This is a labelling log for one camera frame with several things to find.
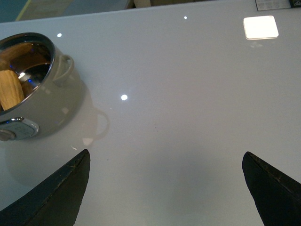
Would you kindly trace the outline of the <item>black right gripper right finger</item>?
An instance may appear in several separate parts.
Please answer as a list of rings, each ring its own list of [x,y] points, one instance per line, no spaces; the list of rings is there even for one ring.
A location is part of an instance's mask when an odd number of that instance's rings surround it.
[[[301,224],[301,184],[251,152],[242,160],[246,185],[265,226]]]

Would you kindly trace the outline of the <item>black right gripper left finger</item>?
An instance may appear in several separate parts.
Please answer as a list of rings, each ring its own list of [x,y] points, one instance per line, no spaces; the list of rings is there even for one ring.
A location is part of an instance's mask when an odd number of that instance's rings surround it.
[[[0,212],[2,226],[72,226],[90,172],[90,153],[81,151],[26,195]]]

